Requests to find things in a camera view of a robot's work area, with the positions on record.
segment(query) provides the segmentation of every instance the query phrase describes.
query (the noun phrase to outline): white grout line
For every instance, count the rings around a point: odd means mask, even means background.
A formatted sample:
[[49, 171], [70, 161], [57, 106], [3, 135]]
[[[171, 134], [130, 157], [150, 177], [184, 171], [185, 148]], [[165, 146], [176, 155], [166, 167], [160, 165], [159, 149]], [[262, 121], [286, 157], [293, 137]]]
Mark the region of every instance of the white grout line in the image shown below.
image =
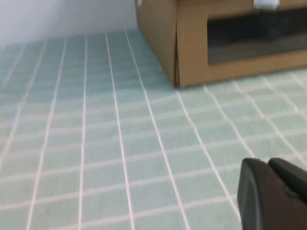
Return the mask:
[[131, 52], [131, 55], [132, 55], [132, 58], [133, 58], [133, 62], [134, 62], [136, 71], [137, 71], [139, 79], [140, 79], [140, 84], [141, 84], [141, 87], [142, 87], [143, 92], [144, 92], [144, 96], [145, 96], [145, 99], [146, 99], [146, 102], [147, 102], [147, 106], [148, 106], [148, 109], [149, 109], [149, 112], [150, 112], [150, 116], [151, 116], [152, 121], [153, 121], [153, 126], [154, 126], [154, 128], [156, 130], [156, 134], [157, 134], [158, 141], [159, 141], [159, 144], [160, 144], [160, 147], [161, 147], [161, 151], [163, 153], [163, 157], [164, 157], [164, 160], [165, 160], [165, 163], [166, 163], [166, 166], [167, 166], [167, 170], [168, 170], [168, 173], [169, 173], [169, 176], [171, 178], [171, 182], [172, 182], [175, 194], [176, 194], [176, 198], [177, 198], [178, 205], [180, 207], [181, 215], [183, 217], [186, 229], [190, 230], [189, 221], [188, 221], [186, 212], [184, 210], [184, 207], [182, 205], [182, 201], [181, 201], [181, 198], [180, 198], [180, 195], [179, 195], [179, 191], [178, 191], [178, 188], [177, 188], [177, 185], [176, 185], [176, 182], [175, 182], [175, 179], [174, 179], [171, 167], [170, 167], [169, 162], [168, 162], [168, 158], [167, 158], [167, 155], [166, 155], [166, 152], [165, 152], [162, 140], [161, 140], [160, 132], [159, 132], [159, 129], [157, 127], [157, 124], [156, 124], [156, 121], [155, 121], [155, 118], [154, 118], [154, 115], [153, 115], [153, 112], [152, 112], [152, 109], [151, 109], [151, 106], [150, 106], [150, 102], [148, 100], [146, 89], [144, 88], [144, 85], [143, 85], [143, 81], [142, 81], [142, 78], [141, 78], [140, 70], [138, 68], [138, 65], [137, 65], [137, 62], [136, 62], [136, 59], [135, 59], [135, 56], [134, 56], [134, 53], [133, 53], [133, 49], [132, 49], [132, 46], [131, 46], [131, 43], [130, 43], [127, 31], [125, 31], [125, 35], [126, 35], [126, 39], [127, 39], [128, 45], [129, 45], [129, 49], [130, 49], [130, 52]]
[[41, 150], [40, 150], [39, 164], [38, 164], [38, 169], [37, 169], [36, 178], [35, 178], [35, 184], [34, 184], [34, 188], [33, 188], [33, 196], [32, 196], [32, 201], [31, 201], [30, 210], [29, 210], [29, 214], [28, 214], [26, 230], [30, 230], [30, 228], [31, 228], [34, 204], [35, 204], [35, 200], [36, 200], [36, 194], [37, 194], [37, 191], [38, 191], [38, 183], [39, 183], [40, 174], [41, 174], [43, 164], [44, 164], [44, 154], [45, 154], [47, 144], [48, 144], [49, 130], [50, 130], [50, 126], [51, 126], [52, 116], [53, 116], [53, 113], [54, 113], [54, 108], [55, 108], [56, 101], [57, 101], [58, 87], [59, 87], [59, 82], [60, 82], [61, 74], [62, 74], [61, 72], [62, 72], [63, 61], [64, 61], [64, 57], [65, 57], [65, 51], [66, 51], [66, 39], [65, 39], [65, 43], [64, 43], [64, 47], [63, 47], [63, 51], [62, 51], [61, 63], [60, 63], [60, 66], [59, 66], [59, 73], [58, 73], [58, 78], [57, 78], [57, 82], [56, 82], [55, 89], [54, 89], [52, 104], [51, 104], [50, 112], [49, 112], [48, 119], [47, 119], [45, 138], [44, 138], [44, 142], [43, 142], [43, 145], [41, 147]]
[[[274, 91], [274, 88], [270, 85], [269, 81], [262, 77], [262, 79], [264, 80], [264, 82], [268, 85], [268, 87]], [[302, 155], [293, 147], [293, 145], [284, 137], [284, 135], [282, 134], [282, 132], [278, 129], [278, 127], [276, 126], [276, 124], [274, 122], [272, 122], [272, 120], [266, 116], [261, 109], [258, 107], [258, 105], [256, 104], [255, 100], [248, 94], [245, 94], [241, 91], [242, 94], [244, 94], [253, 104], [253, 106], [255, 107], [255, 109], [257, 109], [257, 111], [260, 113], [261, 117], [266, 118], [266, 120], [270, 123], [271, 127], [275, 130], [276, 134], [278, 135], [278, 137], [284, 142], [284, 144], [300, 159], [300, 161], [304, 164], [307, 165], [307, 161], [302, 157]]]
[[20, 51], [19, 51], [16, 59], [14, 60], [8, 75], [6, 76], [6, 78], [4, 78], [4, 80], [2, 82], [2, 85], [1, 85], [1, 89], [2, 90], [5, 89], [5, 87], [7, 86], [8, 82], [10, 81], [10, 79], [11, 79], [11, 77], [13, 75], [13, 72], [14, 72], [14, 70], [17, 67], [17, 64], [19, 63], [19, 61], [21, 60], [22, 56], [24, 55], [25, 48], [26, 48], [26, 44], [21, 46]]
[[183, 108], [183, 110], [184, 110], [184, 112], [185, 112], [185, 114], [186, 114], [186, 117], [187, 117], [188, 121], [190, 122], [190, 124], [191, 124], [192, 127], [194, 128], [194, 132], [195, 132], [195, 134], [196, 134], [196, 136], [197, 136], [197, 139], [198, 139], [198, 141], [199, 141], [199, 143], [200, 143], [200, 145], [201, 145], [201, 147], [202, 147], [202, 149], [203, 149], [203, 151], [204, 151], [204, 153], [205, 153], [205, 155], [206, 155], [206, 157], [207, 157], [207, 159], [208, 159], [208, 161], [209, 161], [209, 163], [210, 163], [210, 165], [211, 165], [211, 168], [213, 169], [213, 171], [214, 171], [214, 173], [215, 173], [216, 178], [218, 179], [219, 183], [221, 184], [221, 187], [222, 187], [222, 189], [223, 189], [223, 191], [224, 191], [226, 197], [228, 198], [228, 201], [229, 201], [231, 207], [233, 208], [233, 210], [234, 210], [234, 212], [235, 212], [237, 218], [238, 218], [239, 220], [241, 220], [241, 216], [240, 216], [239, 210], [237, 209], [237, 207], [236, 207], [236, 205], [235, 205], [233, 199], [232, 199], [231, 196], [230, 196], [229, 191], [227, 190], [226, 185], [224, 184], [224, 182], [223, 182], [221, 176], [219, 175], [219, 172], [218, 172], [218, 170], [217, 170], [217, 168], [216, 168], [216, 166], [215, 166], [215, 164], [214, 164], [214, 162], [213, 162], [211, 156], [209, 155], [208, 150], [207, 150], [207, 147], [204, 145], [204, 143], [203, 143], [203, 141], [202, 141], [202, 139], [201, 139], [201, 137], [200, 137], [200, 135], [199, 135], [199, 133], [198, 133], [198, 130], [197, 130], [195, 124], [194, 124], [193, 121], [191, 120], [191, 118], [190, 118], [190, 116], [189, 116], [189, 114], [188, 114], [188, 112], [187, 112], [187, 110], [186, 110], [186, 108], [185, 108], [185, 106], [184, 106], [184, 104], [183, 104], [183, 102], [182, 102], [182, 99], [181, 99], [181, 96], [180, 96], [179, 91], [177, 91], [176, 93], [177, 93], [179, 102], [180, 102], [180, 104], [181, 104], [181, 106], [182, 106], [182, 108]]
[[239, 140], [241, 141], [242, 145], [245, 147], [245, 149], [248, 151], [248, 153], [250, 154], [251, 157], [255, 158], [255, 154], [253, 153], [253, 151], [250, 149], [250, 147], [246, 144], [245, 140], [243, 139], [243, 137], [241, 136], [239, 130], [237, 129], [237, 127], [235, 126], [235, 123], [233, 122], [232, 119], [230, 119], [226, 113], [223, 111], [221, 105], [219, 104], [218, 100], [216, 99], [216, 96], [211, 93], [208, 92], [208, 89], [206, 87], [206, 85], [204, 85], [204, 89], [205, 91], [213, 98], [213, 100], [216, 103], [216, 106], [218, 108], [218, 110], [221, 112], [223, 118], [225, 119], [225, 121], [229, 122], [229, 124], [231, 125], [232, 129], [234, 130], [234, 132], [236, 133], [236, 135], [239, 137]]
[[80, 184], [79, 184], [79, 210], [78, 210], [78, 230], [82, 229], [82, 209], [83, 209], [83, 172], [84, 172], [84, 146], [85, 146], [85, 126], [86, 126], [86, 80], [87, 80], [87, 36], [85, 36], [85, 60], [83, 79], [83, 113], [82, 113], [82, 143], [80, 160]]
[[122, 133], [121, 133], [121, 127], [120, 127], [117, 96], [116, 96], [116, 91], [115, 91], [113, 68], [112, 68], [112, 61], [111, 61], [110, 47], [109, 47], [107, 33], [106, 33], [106, 46], [107, 46], [107, 53], [108, 53], [108, 57], [109, 57], [110, 73], [111, 73], [111, 78], [112, 78], [112, 88], [113, 88], [113, 96], [114, 96], [116, 119], [117, 119], [118, 134], [119, 134], [119, 144], [120, 144], [121, 157], [122, 157], [122, 161], [123, 161], [123, 168], [124, 168], [124, 175], [125, 175], [126, 193], [127, 193], [129, 216], [130, 216], [130, 226], [131, 226], [131, 230], [135, 230], [134, 218], [133, 218], [133, 212], [132, 212], [131, 196], [130, 196], [130, 186], [129, 186], [129, 179], [128, 179], [128, 173], [127, 173], [127, 166], [126, 166], [126, 157], [125, 157], [125, 150], [124, 150], [123, 138], [122, 138]]
[[35, 65], [35, 68], [33, 70], [33, 74], [30, 78], [30, 81], [27, 85], [27, 88], [26, 88], [26, 91], [25, 91], [25, 94], [23, 95], [21, 101], [19, 102], [18, 104], [18, 107], [17, 107], [17, 112], [16, 112], [16, 115], [15, 115], [15, 118], [14, 118], [14, 121], [13, 121], [13, 124], [12, 124], [12, 129], [11, 129], [11, 132], [10, 132], [10, 135], [4, 145], [4, 148], [2, 150], [2, 153], [0, 155], [0, 170], [1, 170], [1, 167], [2, 167], [2, 162], [3, 160], [6, 158], [6, 155], [8, 154], [9, 152], [9, 149], [11, 147], [11, 144], [12, 144], [12, 141], [14, 139], [14, 135], [15, 135], [15, 132], [16, 132], [16, 129], [17, 129], [17, 126], [18, 126], [18, 122], [19, 122], [19, 118], [20, 118], [20, 113], [24, 107], [24, 104], [29, 96], [29, 93], [30, 93], [30, 90], [33, 86], [33, 82], [36, 78], [36, 75], [37, 75], [37, 72], [38, 72], [38, 68], [40, 66], [40, 63], [42, 61], [42, 58], [43, 58], [43, 55], [44, 55], [44, 52], [45, 52], [45, 49], [46, 49], [46, 46], [47, 46], [47, 41], [44, 42], [44, 45], [41, 49], [41, 52], [38, 56], [38, 59], [37, 59], [37, 63]]

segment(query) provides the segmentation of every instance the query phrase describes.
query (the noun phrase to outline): tile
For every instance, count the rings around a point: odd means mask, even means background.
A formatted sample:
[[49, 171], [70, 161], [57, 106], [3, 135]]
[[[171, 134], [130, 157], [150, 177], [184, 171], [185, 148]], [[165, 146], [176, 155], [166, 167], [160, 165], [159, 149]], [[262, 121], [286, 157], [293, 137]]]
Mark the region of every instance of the tile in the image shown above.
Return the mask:
[[80, 172], [64, 172], [54, 175], [41, 175], [37, 198], [58, 196], [79, 191]]
[[280, 138], [264, 138], [260, 140], [247, 141], [247, 145], [256, 157], [270, 158], [292, 154], [292, 151]]
[[247, 149], [241, 143], [208, 148], [208, 152], [217, 167], [241, 164], [244, 158], [251, 157]]
[[79, 199], [36, 204], [31, 230], [51, 229], [78, 224]]
[[188, 173], [211, 167], [202, 149], [169, 154], [167, 158], [172, 173]]
[[125, 183], [125, 175], [122, 163], [103, 166], [100, 168], [85, 169], [83, 172], [83, 178], [84, 190]]
[[199, 144], [193, 128], [160, 132], [161, 140], [166, 150], [193, 146]]
[[115, 159], [121, 159], [119, 140], [108, 141], [101, 144], [85, 144], [84, 164]]
[[126, 164], [130, 182], [168, 175], [168, 170], [162, 154], [155, 158], [128, 161]]
[[128, 214], [125, 189], [83, 197], [83, 222]]
[[111, 108], [100, 108], [99, 111], [97, 112], [88, 112], [86, 113], [85, 116], [85, 123], [87, 126], [89, 125], [96, 125], [96, 124], [103, 124], [103, 123], [108, 123], [108, 122], [114, 122], [114, 124], [117, 123], [117, 118], [116, 118], [116, 112], [115, 109]]
[[263, 134], [275, 133], [275, 130], [271, 124], [265, 119], [235, 122], [235, 126], [237, 127], [242, 137], [260, 136]]
[[0, 183], [0, 205], [8, 205], [32, 199], [33, 179], [12, 180]]
[[198, 133], [204, 143], [237, 139], [235, 131], [228, 123], [198, 127]]
[[63, 118], [54, 117], [51, 122], [50, 130], [53, 129], [67, 129], [67, 128], [82, 128], [83, 117], [82, 114], [68, 116]]
[[0, 211], [1, 230], [24, 230], [28, 220], [28, 207]]
[[154, 132], [154, 124], [152, 120], [121, 123], [120, 124], [122, 135], [136, 134], [141, 132]]
[[138, 218], [136, 230], [185, 230], [185, 223], [179, 211]]
[[133, 107], [130, 108], [119, 106], [118, 108], [119, 118], [120, 119], [128, 119], [128, 118], [136, 118], [136, 117], [148, 117], [150, 118], [150, 113], [148, 106], [146, 104], [140, 107]]
[[104, 224], [96, 227], [83, 227], [82, 230], [131, 230], [131, 226], [129, 221], [123, 221], [119, 223]]
[[38, 155], [14, 159], [6, 158], [0, 169], [0, 177], [36, 173], [39, 158]]
[[44, 155], [43, 170], [54, 170], [80, 166], [81, 148], [47, 150]]
[[147, 184], [130, 189], [133, 212], [176, 205], [177, 199], [171, 182]]
[[223, 115], [219, 111], [218, 108], [214, 108], [212, 110], [206, 110], [201, 112], [193, 112], [189, 114], [193, 123], [210, 123], [224, 120]]
[[227, 107], [222, 107], [224, 113], [229, 118], [238, 117], [257, 117], [260, 116], [252, 103], [237, 104]]
[[81, 144], [82, 131], [70, 132], [70, 133], [57, 133], [51, 132], [48, 139], [48, 147], [60, 147], [67, 145]]
[[85, 141], [105, 140], [109, 138], [118, 137], [118, 126], [96, 126], [95, 128], [88, 128], [85, 131]]
[[271, 118], [280, 131], [307, 128], [307, 119], [300, 114]]
[[156, 118], [155, 122], [159, 130], [176, 128], [178, 126], [190, 126], [189, 120], [185, 115], [168, 118]]
[[143, 137], [123, 138], [124, 151], [127, 157], [160, 151], [156, 134]]
[[289, 99], [297, 106], [298, 109], [306, 109], [306, 94], [297, 95], [297, 96], [289, 96]]
[[176, 179], [176, 184], [183, 203], [224, 196], [214, 173]]
[[182, 106], [178, 98], [164, 100], [159, 103], [152, 103], [151, 110], [154, 115], [175, 111], [182, 111]]
[[239, 187], [240, 169], [219, 171], [230, 195], [235, 195]]
[[284, 98], [256, 101], [256, 104], [266, 115], [285, 113], [294, 110]]
[[307, 151], [307, 133], [287, 136], [286, 139], [290, 142], [291, 145], [294, 146], [297, 151]]
[[239, 230], [242, 228], [229, 202], [192, 207], [186, 213], [191, 230]]

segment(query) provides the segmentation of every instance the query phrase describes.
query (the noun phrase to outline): mint green tile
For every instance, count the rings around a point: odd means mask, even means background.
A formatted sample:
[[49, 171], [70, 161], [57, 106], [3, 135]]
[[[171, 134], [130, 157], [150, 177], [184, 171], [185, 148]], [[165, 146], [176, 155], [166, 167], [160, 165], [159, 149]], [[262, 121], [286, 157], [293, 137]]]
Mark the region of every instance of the mint green tile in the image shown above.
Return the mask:
[[168, 170], [162, 155], [139, 161], [129, 161], [127, 162], [127, 172], [129, 181], [145, 180], [168, 175]]
[[182, 106], [178, 98], [165, 99], [158, 103], [151, 103], [153, 114], [162, 114], [168, 112], [182, 111]]
[[21, 136], [21, 135], [31, 135], [34, 133], [44, 133], [46, 130], [46, 121], [24, 121], [24, 122], [19, 122], [17, 125], [17, 129], [15, 132], [15, 136]]
[[229, 202], [192, 207], [186, 213], [191, 230], [239, 230], [242, 228]]
[[244, 158], [251, 157], [247, 149], [241, 143], [208, 148], [208, 152], [217, 167], [230, 164], [241, 164]]
[[159, 130], [175, 128], [178, 126], [190, 126], [189, 120], [185, 115], [168, 117], [168, 118], [156, 118], [155, 122]]
[[293, 136], [287, 136], [286, 139], [294, 146], [294, 148], [303, 152], [307, 150], [307, 133], [297, 134]]
[[58, 196], [79, 191], [80, 172], [66, 172], [54, 175], [41, 175], [37, 198]]
[[280, 138], [264, 138], [260, 140], [247, 141], [247, 145], [258, 158], [292, 154], [292, 151]]
[[95, 126], [85, 131], [85, 141], [92, 142], [97, 140], [105, 140], [108, 138], [118, 137], [118, 126]]
[[126, 156], [135, 156], [161, 150], [156, 134], [143, 137], [123, 137]]
[[31, 139], [14, 138], [10, 147], [11, 155], [22, 154], [22, 151], [39, 150], [44, 142], [44, 135]]
[[141, 132], [154, 132], [153, 121], [139, 121], [139, 122], [122, 122], [120, 124], [122, 135], [136, 134]]
[[0, 182], [0, 205], [8, 205], [32, 199], [35, 178]]
[[204, 108], [205, 106], [215, 105], [214, 100], [204, 89], [196, 94], [181, 94], [182, 102], [186, 109]]
[[239, 186], [240, 169], [223, 170], [219, 174], [230, 195], [235, 195]]
[[125, 189], [83, 197], [82, 222], [128, 214]]
[[225, 91], [236, 91], [235, 86], [231, 81], [223, 81], [206, 85], [208, 91], [213, 93], [223, 93]]
[[188, 173], [211, 167], [202, 149], [169, 154], [167, 158], [172, 173]]
[[257, 98], [257, 97], [264, 97], [264, 96], [273, 96], [276, 93], [271, 90], [270, 88], [263, 88], [263, 89], [255, 89], [249, 90], [246, 92], [248, 95]]
[[277, 86], [274, 86], [274, 88], [276, 90], [278, 90], [279, 92], [282, 92], [282, 93], [293, 93], [293, 92], [298, 93], [298, 92], [304, 92], [305, 91], [305, 89], [297, 83], [288, 83], [288, 84], [285, 84], [285, 85], [277, 85]]
[[160, 135], [166, 150], [199, 144], [193, 128], [184, 128], [180, 131], [162, 131]]
[[297, 106], [298, 109], [306, 109], [306, 94], [297, 95], [297, 96], [289, 96], [289, 99]]
[[44, 155], [43, 170], [54, 170], [80, 166], [81, 148], [47, 150]]
[[136, 118], [136, 117], [148, 117], [150, 113], [146, 104], [137, 107], [118, 107], [118, 113], [120, 119]]
[[136, 230], [185, 230], [185, 223], [179, 211], [154, 216], [138, 218], [135, 220]]
[[189, 114], [193, 123], [205, 123], [205, 122], [216, 122], [224, 120], [223, 115], [221, 114], [218, 108], [214, 108], [207, 111], [193, 112]]
[[266, 115], [285, 113], [294, 110], [284, 98], [264, 101], [259, 100], [256, 101], [256, 104], [259, 106], [260, 110]]
[[204, 143], [237, 139], [237, 135], [230, 124], [218, 124], [198, 127], [198, 133]]
[[123, 221], [119, 223], [105, 224], [96, 227], [83, 227], [82, 230], [131, 230], [131, 226], [129, 221]]
[[214, 173], [176, 179], [183, 203], [224, 196]]
[[251, 103], [225, 106], [222, 107], [222, 109], [225, 112], [226, 116], [230, 118], [260, 116], [258, 111]]
[[271, 118], [280, 131], [307, 128], [307, 119], [300, 114]]
[[84, 147], [84, 164], [115, 159], [121, 159], [119, 140], [103, 142], [101, 144], [86, 144]]
[[171, 182], [132, 187], [130, 189], [133, 212], [176, 205], [177, 199]]
[[259, 76], [240, 78], [236, 80], [236, 83], [239, 87], [242, 87], [243, 89], [265, 86], [264, 80]]
[[78, 224], [79, 199], [36, 204], [33, 210], [31, 230], [60, 228]]
[[239, 133], [243, 137], [275, 133], [270, 123], [264, 119], [254, 121], [235, 122]]
[[36, 173], [38, 164], [39, 155], [13, 159], [6, 158], [0, 169], [0, 177]]
[[83, 172], [83, 177], [84, 190], [125, 183], [125, 175], [122, 163], [100, 168], [85, 169]]
[[51, 121], [50, 130], [53, 129], [66, 129], [66, 128], [82, 128], [83, 116], [82, 114], [68, 116], [63, 118], [54, 117]]
[[28, 220], [28, 207], [0, 211], [1, 230], [24, 230]]
[[51, 132], [48, 139], [48, 147], [60, 147], [67, 145], [81, 144], [82, 131], [76, 131], [73, 133], [57, 133]]
[[228, 104], [236, 101], [247, 101], [247, 97], [239, 92], [221, 93], [215, 95], [220, 104]]

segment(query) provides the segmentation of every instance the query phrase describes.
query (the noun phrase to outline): black object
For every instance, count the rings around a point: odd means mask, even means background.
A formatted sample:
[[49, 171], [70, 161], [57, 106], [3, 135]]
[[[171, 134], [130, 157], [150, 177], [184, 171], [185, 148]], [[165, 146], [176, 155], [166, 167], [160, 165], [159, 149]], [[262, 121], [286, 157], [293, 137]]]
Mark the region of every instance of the black object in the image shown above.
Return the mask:
[[242, 161], [237, 201], [243, 230], [307, 230], [307, 172], [279, 158]]

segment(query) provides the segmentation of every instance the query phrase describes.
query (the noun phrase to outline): brown cardboard box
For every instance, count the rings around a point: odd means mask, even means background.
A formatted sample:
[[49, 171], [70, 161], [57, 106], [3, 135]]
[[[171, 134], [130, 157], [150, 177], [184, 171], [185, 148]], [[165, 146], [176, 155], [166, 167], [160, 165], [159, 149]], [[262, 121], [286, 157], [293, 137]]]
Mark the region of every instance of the brown cardboard box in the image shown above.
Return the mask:
[[[208, 64], [208, 18], [254, 13], [253, 0], [142, 0], [141, 31], [174, 86], [191, 86], [307, 66], [307, 49]], [[281, 0], [278, 10], [307, 7], [307, 0]]]

